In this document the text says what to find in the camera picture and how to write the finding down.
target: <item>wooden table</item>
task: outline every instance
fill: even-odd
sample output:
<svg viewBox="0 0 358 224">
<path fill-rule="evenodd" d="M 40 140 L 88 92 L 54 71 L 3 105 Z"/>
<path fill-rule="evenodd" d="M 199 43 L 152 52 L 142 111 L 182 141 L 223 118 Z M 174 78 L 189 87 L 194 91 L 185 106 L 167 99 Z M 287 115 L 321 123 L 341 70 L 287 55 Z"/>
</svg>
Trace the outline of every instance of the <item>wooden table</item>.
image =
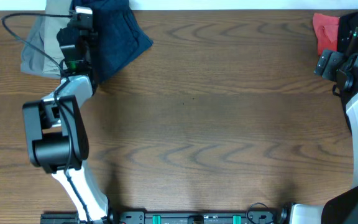
<svg viewBox="0 0 358 224">
<path fill-rule="evenodd" d="M 347 191 L 351 134 L 332 83 L 313 74 L 313 13 L 136 12 L 153 47 L 81 108 L 89 163 L 114 208 L 322 205 Z M 26 37 L 33 21 L 9 24 Z M 0 21 L 0 223 L 75 209 L 27 158 L 21 107 L 58 81 L 21 73 L 22 48 Z"/>
</svg>

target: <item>table surface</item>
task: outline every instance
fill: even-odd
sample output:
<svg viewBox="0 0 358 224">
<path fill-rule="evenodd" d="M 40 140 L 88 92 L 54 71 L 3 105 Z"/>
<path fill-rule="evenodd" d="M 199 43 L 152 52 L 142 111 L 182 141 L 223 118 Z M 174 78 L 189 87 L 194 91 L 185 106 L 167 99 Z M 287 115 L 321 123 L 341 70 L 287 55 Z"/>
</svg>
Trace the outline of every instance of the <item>table surface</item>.
<svg viewBox="0 0 358 224">
<path fill-rule="evenodd" d="M 347 191 L 352 139 L 333 84 L 313 74 L 313 13 L 136 12 L 153 47 L 81 108 L 89 163 L 114 208 L 323 205 Z M 9 25 L 26 37 L 33 22 Z M 22 48 L 0 21 L 0 223 L 75 209 L 27 157 L 22 105 L 58 81 L 21 73 Z"/>
</svg>

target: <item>gray cloth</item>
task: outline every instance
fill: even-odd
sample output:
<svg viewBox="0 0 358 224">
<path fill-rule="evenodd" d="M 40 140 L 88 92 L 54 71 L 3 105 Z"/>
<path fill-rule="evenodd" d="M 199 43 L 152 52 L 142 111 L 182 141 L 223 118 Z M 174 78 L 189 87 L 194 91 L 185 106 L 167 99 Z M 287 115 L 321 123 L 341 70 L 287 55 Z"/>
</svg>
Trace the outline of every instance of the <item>gray cloth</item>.
<svg viewBox="0 0 358 224">
<path fill-rule="evenodd" d="M 45 13 L 67 15 L 70 4 L 71 0 L 48 0 Z M 69 20 L 69 18 L 39 17 L 34 22 L 27 36 L 27 41 L 60 63 L 64 56 L 56 35 L 60 29 L 67 26 Z M 21 71 L 47 78 L 60 78 L 60 71 L 57 66 L 27 45 L 24 46 L 22 51 Z"/>
</svg>

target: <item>beige cloth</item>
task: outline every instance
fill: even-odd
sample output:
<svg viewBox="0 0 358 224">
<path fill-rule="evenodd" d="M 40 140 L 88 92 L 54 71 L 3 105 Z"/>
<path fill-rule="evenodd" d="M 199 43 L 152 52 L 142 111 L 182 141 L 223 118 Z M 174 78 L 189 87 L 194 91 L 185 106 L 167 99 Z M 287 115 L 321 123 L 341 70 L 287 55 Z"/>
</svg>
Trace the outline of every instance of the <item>beige cloth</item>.
<svg viewBox="0 0 358 224">
<path fill-rule="evenodd" d="M 68 15 L 70 4 L 71 0 L 47 0 L 45 13 Z M 57 63 L 60 63 L 64 59 L 64 56 L 60 50 L 56 35 L 60 29 L 67 27 L 69 21 L 69 18 L 45 18 L 44 50 L 45 53 L 56 60 Z M 45 57 L 43 73 L 60 74 L 60 71 L 53 62 Z"/>
</svg>

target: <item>dark blue cloth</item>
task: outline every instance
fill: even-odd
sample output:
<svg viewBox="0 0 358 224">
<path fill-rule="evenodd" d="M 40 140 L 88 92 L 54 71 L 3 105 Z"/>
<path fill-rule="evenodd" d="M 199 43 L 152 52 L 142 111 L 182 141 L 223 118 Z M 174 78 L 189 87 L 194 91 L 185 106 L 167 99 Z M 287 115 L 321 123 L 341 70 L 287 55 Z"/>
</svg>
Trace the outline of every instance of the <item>dark blue cloth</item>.
<svg viewBox="0 0 358 224">
<path fill-rule="evenodd" d="M 99 46 L 91 59 L 100 82 L 111 78 L 152 46 L 153 41 L 137 24 L 128 0 L 73 0 L 72 9 L 75 6 L 93 10 Z"/>
</svg>

